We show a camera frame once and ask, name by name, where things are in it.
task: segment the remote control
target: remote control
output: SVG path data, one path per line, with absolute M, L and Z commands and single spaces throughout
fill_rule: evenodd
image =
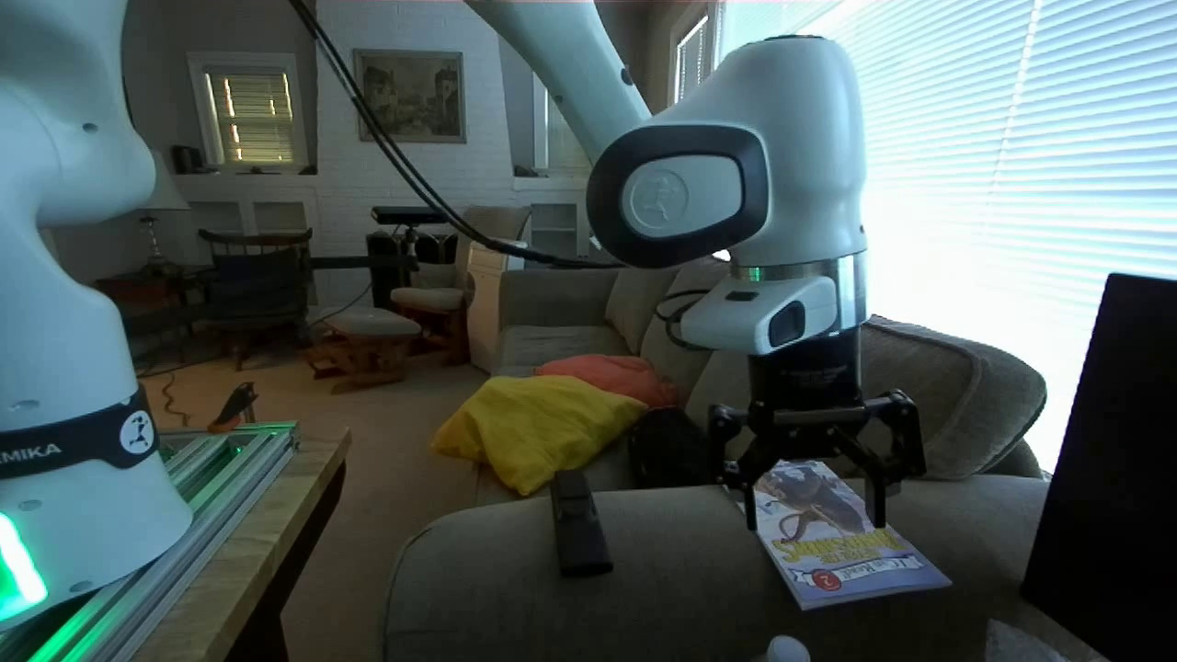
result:
M 585 576 L 585 573 L 614 571 L 614 557 L 605 539 L 596 502 L 582 471 L 559 471 L 551 478 L 551 522 L 557 522 L 559 573 Z

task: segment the window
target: window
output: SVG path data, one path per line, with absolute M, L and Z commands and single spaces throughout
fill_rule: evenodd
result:
M 215 165 L 303 165 L 294 56 L 190 56 L 190 79 Z
M 673 100 L 684 100 L 709 72 L 709 14 L 699 14 L 673 45 Z
M 1177 3 L 826 6 L 775 29 L 856 64 L 872 310 L 1030 360 L 1052 471 L 1105 274 L 1177 274 Z

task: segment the wooden table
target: wooden table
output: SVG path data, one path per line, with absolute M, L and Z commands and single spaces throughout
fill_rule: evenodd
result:
M 278 610 L 346 478 L 351 433 L 299 433 L 299 452 L 239 518 L 136 659 L 288 659 Z

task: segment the yellow pillow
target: yellow pillow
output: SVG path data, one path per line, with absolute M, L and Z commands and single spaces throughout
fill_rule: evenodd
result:
M 519 496 L 557 471 L 576 471 L 605 452 L 644 403 L 570 373 L 494 373 L 434 433 L 430 449 L 494 475 Z

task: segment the pillow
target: pillow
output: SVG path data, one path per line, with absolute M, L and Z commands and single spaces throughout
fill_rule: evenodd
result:
M 644 357 L 611 357 L 611 352 L 576 352 L 562 360 L 548 360 L 537 368 L 542 373 L 574 373 L 611 393 L 624 393 L 644 399 L 646 406 L 677 406 L 681 395 L 673 382 L 662 378 Z
M 439 457 L 488 463 L 519 496 L 605 452 L 644 403 L 570 373 L 494 373 L 434 433 Z

